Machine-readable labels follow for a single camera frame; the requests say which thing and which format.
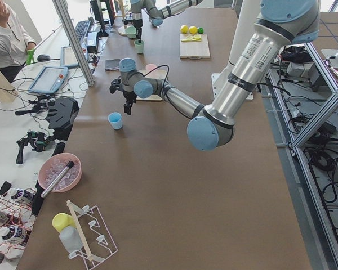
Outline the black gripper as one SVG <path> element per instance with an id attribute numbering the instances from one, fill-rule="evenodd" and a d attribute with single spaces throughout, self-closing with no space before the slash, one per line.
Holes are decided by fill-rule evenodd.
<path id="1" fill-rule="evenodd" d="M 143 20 L 142 18 L 133 18 L 133 26 L 136 28 L 136 37 L 138 42 L 142 42 L 142 27 L 143 27 Z"/>
<path id="2" fill-rule="evenodd" d="M 123 105 L 124 112 L 131 114 L 132 104 L 136 103 L 137 95 L 134 91 L 123 91 L 123 95 L 126 99 L 126 103 Z"/>

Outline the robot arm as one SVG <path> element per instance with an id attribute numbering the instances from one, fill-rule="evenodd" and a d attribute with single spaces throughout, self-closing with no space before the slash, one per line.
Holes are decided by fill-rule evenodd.
<path id="1" fill-rule="evenodd" d="M 317 38 L 320 6 L 320 1 L 260 1 L 253 35 L 219 93 L 208 105 L 182 93 L 166 79 L 147 78 L 137 70 L 131 58 L 120 60 L 120 85 L 112 85 L 110 91 L 123 92 L 127 114 L 131 113 L 137 97 L 160 96 L 190 119 L 187 126 L 190 143 L 201 151 L 212 150 L 233 138 L 236 113 L 262 80 L 279 50 Z"/>
<path id="2" fill-rule="evenodd" d="M 197 6 L 202 2 L 202 0 L 178 0 L 174 1 L 163 8 L 158 8 L 156 6 L 156 1 L 152 0 L 132 0 L 131 12 L 132 12 L 132 23 L 136 29 L 136 37 L 141 42 L 142 36 L 142 27 L 143 27 L 143 17 L 142 10 L 144 10 L 147 15 L 151 18 L 152 24 L 155 27 L 159 26 L 164 19 L 175 16 L 180 12 L 183 12 L 185 9 L 191 6 Z"/>

